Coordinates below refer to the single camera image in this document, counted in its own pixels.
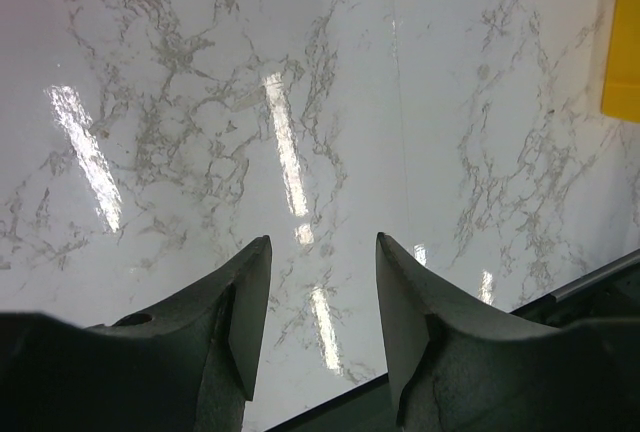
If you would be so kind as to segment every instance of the white marble surface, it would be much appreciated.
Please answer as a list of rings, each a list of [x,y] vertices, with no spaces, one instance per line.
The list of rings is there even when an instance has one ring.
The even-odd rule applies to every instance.
[[[0,0],[0,308],[111,323],[268,233],[263,431],[385,371],[375,233],[509,310],[638,247],[614,0]]]

